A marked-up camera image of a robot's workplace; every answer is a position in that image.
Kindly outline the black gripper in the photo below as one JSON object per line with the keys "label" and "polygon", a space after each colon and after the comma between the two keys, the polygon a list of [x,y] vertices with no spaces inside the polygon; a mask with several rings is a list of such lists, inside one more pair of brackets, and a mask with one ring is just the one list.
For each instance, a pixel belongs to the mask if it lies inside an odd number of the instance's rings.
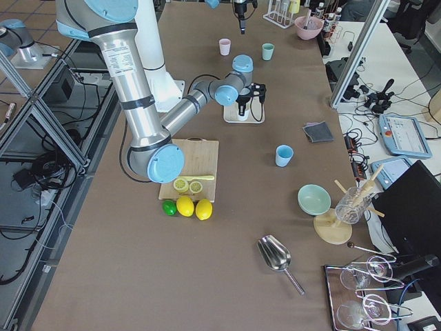
{"label": "black gripper", "polygon": [[238,18],[240,33],[245,34],[246,20],[245,13],[247,12],[247,6],[251,4],[252,8],[257,9],[256,0],[233,0],[233,11],[236,18]]}
{"label": "black gripper", "polygon": [[266,85],[263,83],[252,83],[250,86],[243,88],[238,95],[238,117],[245,117],[246,103],[252,98],[258,97],[259,102],[264,104],[266,98]]}

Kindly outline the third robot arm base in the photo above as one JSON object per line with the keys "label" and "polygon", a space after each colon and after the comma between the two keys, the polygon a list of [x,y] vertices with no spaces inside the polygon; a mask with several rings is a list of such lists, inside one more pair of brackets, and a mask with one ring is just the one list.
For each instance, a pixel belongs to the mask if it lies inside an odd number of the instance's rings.
{"label": "third robot arm base", "polygon": [[43,56],[43,47],[35,42],[19,19],[1,22],[1,52],[12,57],[13,66],[18,69],[42,70],[50,60]]}

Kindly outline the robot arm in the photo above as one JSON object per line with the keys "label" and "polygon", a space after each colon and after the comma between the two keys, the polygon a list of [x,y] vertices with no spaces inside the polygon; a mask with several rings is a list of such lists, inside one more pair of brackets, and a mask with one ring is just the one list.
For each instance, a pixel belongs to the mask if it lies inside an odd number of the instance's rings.
{"label": "robot arm", "polygon": [[[204,0],[204,3],[211,9],[217,8],[221,3],[226,3],[226,1],[219,0]],[[232,12],[238,21],[238,26],[240,33],[245,34],[246,21],[252,17],[255,10],[258,8],[257,0],[233,0],[229,1],[232,5]],[[252,11],[247,15],[248,5],[252,6]]]}
{"label": "robot arm", "polygon": [[146,69],[165,63],[162,55],[154,56],[162,47],[152,1],[57,1],[56,13],[62,35],[100,48],[132,132],[127,165],[152,182],[172,182],[183,170],[183,151],[172,143],[175,133],[210,101],[231,106],[252,85],[253,60],[240,54],[224,79],[199,81],[161,117],[154,93],[167,86],[151,88]]}

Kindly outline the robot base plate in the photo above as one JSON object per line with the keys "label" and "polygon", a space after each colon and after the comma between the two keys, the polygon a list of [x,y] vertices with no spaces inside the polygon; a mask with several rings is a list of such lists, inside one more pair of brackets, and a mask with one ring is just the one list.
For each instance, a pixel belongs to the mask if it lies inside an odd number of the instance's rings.
{"label": "robot base plate", "polygon": [[169,112],[183,98],[185,82],[174,80],[172,85],[166,88],[159,88],[154,93],[155,106],[158,112]]}

